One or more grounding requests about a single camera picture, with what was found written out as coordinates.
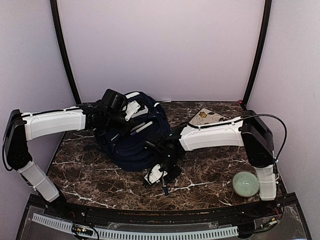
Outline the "grey slim pen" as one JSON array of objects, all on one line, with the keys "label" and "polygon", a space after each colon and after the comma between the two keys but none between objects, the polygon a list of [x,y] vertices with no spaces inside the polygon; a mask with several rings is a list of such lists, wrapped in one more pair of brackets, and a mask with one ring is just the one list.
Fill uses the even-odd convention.
[{"label": "grey slim pen", "polygon": [[136,135],[137,133],[141,132],[142,130],[146,129],[147,127],[151,126],[153,121],[149,121],[147,123],[143,122],[142,124],[136,126],[133,131],[130,133],[131,136]]}]

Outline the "navy blue student backpack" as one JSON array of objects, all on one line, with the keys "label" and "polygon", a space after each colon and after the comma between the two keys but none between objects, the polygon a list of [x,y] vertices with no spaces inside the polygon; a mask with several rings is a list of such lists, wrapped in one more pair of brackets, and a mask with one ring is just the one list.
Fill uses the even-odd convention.
[{"label": "navy blue student backpack", "polygon": [[[153,136],[180,136],[185,124],[171,127],[161,104],[141,91],[129,92],[124,96],[128,102],[137,101],[141,105],[139,111],[130,119],[134,123],[129,132],[120,135],[120,132],[114,128],[93,129],[93,134],[100,149],[121,169],[127,172],[150,170],[156,163],[156,154],[146,149],[146,139]],[[153,121],[151,126],[131,135],[136,126],[150,121]]]}]

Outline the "blue capped white pen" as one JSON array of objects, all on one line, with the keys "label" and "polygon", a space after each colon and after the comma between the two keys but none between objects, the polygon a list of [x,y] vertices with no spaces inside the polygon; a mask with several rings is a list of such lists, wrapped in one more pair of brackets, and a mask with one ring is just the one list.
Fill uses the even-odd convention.
[{"label": "blue capped white pen", "polygon": [[163,186],[164,195],[168,196],[169,195],[169,191],[168,191],[168,187],[167,187],[165,178],[162,177],[161,180],[162,180],[162,186]]}]

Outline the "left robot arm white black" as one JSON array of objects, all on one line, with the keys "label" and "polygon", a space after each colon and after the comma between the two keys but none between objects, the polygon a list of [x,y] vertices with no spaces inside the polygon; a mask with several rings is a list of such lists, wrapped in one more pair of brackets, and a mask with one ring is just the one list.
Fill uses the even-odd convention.
[{"label": "left robot arm white black", "polygon": [[35,158],[35,144],[61,137],[64,133],[119,127],[127,132],[132,117],[141,105],[115,90],[107,89],[95,102],[85,102],[67,108],[40,112],[21,112],[15,109],[5,128],[2,141],[2,160],[8,172],[15,171],[49,204],[60,218],[71,213],[64,194],[48,177]]}]

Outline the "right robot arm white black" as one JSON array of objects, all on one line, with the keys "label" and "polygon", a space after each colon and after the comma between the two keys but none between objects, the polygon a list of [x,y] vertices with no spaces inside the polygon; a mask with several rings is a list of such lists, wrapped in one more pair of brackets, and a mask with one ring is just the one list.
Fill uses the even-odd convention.
[{"label": "right robot arm white black", "polygon": [[[282,144],[275,152],[274,135],[264,118],[278,121],[284,130]],[[243,148],[249,164],[254,168],[260,202],[255,213],[266,217],[275,208],[277,197],[278,162],[286,144],[288,129],[285,122],[276,115],[246,110],[242,116],[216,123],[195,125],[189,122],[173,127],[164,136],[149,136],[145,147],[153,150],[157,160],[144,176],[146,187],[175,179],[181,170],[178,160],[187,152],[200,149]]]}]

